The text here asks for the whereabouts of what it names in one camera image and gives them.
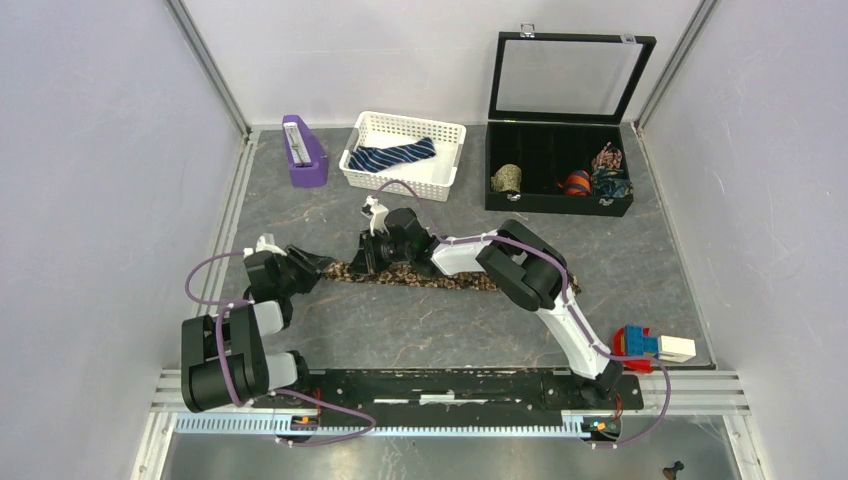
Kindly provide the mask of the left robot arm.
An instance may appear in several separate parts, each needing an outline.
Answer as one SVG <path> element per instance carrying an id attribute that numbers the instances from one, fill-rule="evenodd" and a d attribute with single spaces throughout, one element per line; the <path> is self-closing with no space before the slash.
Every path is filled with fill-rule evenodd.
<path id="1" fill-rule="evenodd" d="M 203 300 L 191 292 L 193 276 L 217 260 L 240 257 L 249 285 L 235 300 Z M 192 269 L 185 291 L 217 314 L 181 325 L 181 395 L 189 411 L 204 412 L 273 391 L 290 407 L 306 405 L 314 394 L 307 362 L 296 350 L 269 355 L 263 338 L 289 327 L 292 298 L 312 291 L 334 260 L 289 245 L 257 247 L 215 255 Z"/>

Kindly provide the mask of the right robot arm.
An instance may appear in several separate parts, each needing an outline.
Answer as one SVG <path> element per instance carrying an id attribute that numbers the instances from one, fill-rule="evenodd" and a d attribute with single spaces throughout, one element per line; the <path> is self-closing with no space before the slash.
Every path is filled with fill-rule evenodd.
<path id="1" fill-rule="evenodd" d="M 622 364 L 594 332 L 577 304 L 567 263 L 516 220 L 470 237 L 430 233 L 410 208 L 389 210 L 376 201 L 362 208 L 369 226 L 349 270 L 381 275 L 408 267 L 425 280 L 454 280 L 484 273 L 515 305 L 536 314 L 568 360 L 580 400 L 602 408 L 618 393 Z"/>

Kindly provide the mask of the brown floral tie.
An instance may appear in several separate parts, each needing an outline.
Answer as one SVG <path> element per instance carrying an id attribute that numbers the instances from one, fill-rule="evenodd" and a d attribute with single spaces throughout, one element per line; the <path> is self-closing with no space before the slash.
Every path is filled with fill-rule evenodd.
<path id="1" fill-rule="evenodd" d="M 353 273 L 348 262 L 334 261 L 323 272 L 327 280 L 346 283 L 438 288 L 448 290 L 500 291 L 485 272 L 465 272 L 443 277 L 426 277 L 407 264 L 396 264 L 377 274 Z"/>

